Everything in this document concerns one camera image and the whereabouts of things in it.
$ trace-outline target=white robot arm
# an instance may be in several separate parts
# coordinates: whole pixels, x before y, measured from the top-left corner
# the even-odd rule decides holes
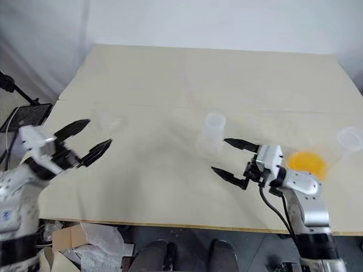
[[[90,122],[79,120],[54,135],[42,127],[19,129],[31,157],[0,174],[0,271],[38,271],[36,250],[38,197],[49,181],[73,167],[88,167],[109,148],[111,140],[97,144],[83,158],[64,145]]]
[[[322,199],[322,184],[308,172],[286,170],[281,166],[283,154],[280,146],[255,145],[240,139],[225,139],[227,143],[246,149],[255,156],[244,170],[245,179],[212,167],[224,180],[247,189],[248,182],[258,183],[260,195],[267,206],[284,222],[299,253],[300,264],[285,266],[289,272],[346,272],[339,258],[329,226],[329,213]],[[263,188],[282,198],[287,221],[265,198]]]

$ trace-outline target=white backdrop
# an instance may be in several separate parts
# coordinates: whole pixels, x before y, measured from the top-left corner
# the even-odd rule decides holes
[[[55,101],[92,43],[336,54],[363,89],[362,0],[0,0],[0,69]]]

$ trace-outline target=table edge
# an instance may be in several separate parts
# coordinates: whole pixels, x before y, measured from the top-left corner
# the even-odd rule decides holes
[[[42,218],[49,220],[84,222],[84,223],[99,223],[99,224],[122,224],[130,226],[149,226],[149,227],[172,227],[172,228],[199,228],[204,230],[220,230],[220,231],[246,231],[246,232],[262,232],[262,233],[281,233],[288,234],[287,230],[283,229],[267,229],[267,228],[235,228],[235,227],[219,227],[207,225],[188,225],[188,224],[162,224],[162,223],[138,223],[138,222],[123,222],[116,220],[98,220],[98,219],[76,219],[76,218]],[[363,236],[363,231],[333,231],[335,236]]]

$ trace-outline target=black shoe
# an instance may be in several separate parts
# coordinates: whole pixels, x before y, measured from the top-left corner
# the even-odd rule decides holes
[[[226,241],[214,240],[211,243],[209,272],[238,272],[237,256]]]
[[[173,269],[175,269],[176,252],[176,245],[174,243],[168,243],[163,271],[173,271]]]

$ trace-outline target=cardboard box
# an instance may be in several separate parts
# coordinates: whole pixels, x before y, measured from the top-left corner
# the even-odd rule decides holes
[[[53,252],[75,248],[80,245],[88,244],[86,234],[81,225],[63,228],[58,231],[53,231]]]

